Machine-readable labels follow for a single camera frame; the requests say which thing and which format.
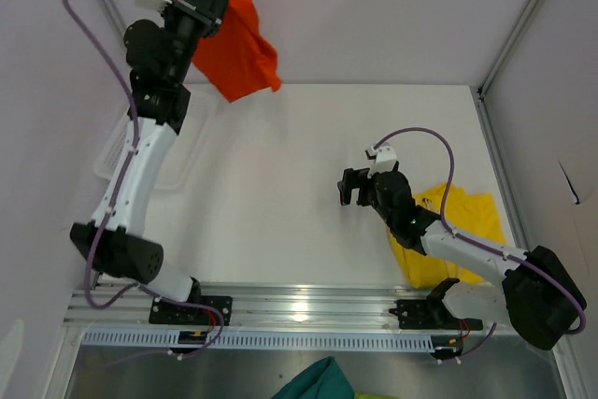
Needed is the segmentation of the orange shorts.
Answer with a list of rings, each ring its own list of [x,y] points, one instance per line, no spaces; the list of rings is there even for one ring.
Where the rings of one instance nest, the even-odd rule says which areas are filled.
[[[277,51],[261,34],[253,0],[229,1],[220,30],[200,41],[192,63],[230,103],[282,86]]]

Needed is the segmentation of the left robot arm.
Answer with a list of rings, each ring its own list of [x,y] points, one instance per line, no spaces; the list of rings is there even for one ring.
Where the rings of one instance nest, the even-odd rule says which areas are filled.
[[[198,280],[167,263],[163,247],[143,234],[147,208],[167,152],[185,120],[191,94],[184,87],[203,38],[221,28],[230,0],[155,0],[164,22],[138,20],[123,35],[128,78],[119,77],[129,108],[116,173],[86,223],[70,239],[85,259],[84,285],[92,273],[125,278],[162,297],[184,324],[196,322],[203,302]]]

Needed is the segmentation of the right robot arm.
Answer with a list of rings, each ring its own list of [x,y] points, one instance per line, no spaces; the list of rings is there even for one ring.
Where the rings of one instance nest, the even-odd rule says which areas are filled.
[[[397,168],[377,174],[347,168],[337,188],[341,205],[355,201],[373,208],[401,247],[483,278],[481,285],[447,282],[443,295],[426,306],[433,325],[448,327],[458,318],[504,322],[542,350],[585,329],[587,302],[551,249],[504,247],[451,228],[439,214],[417,205]]]

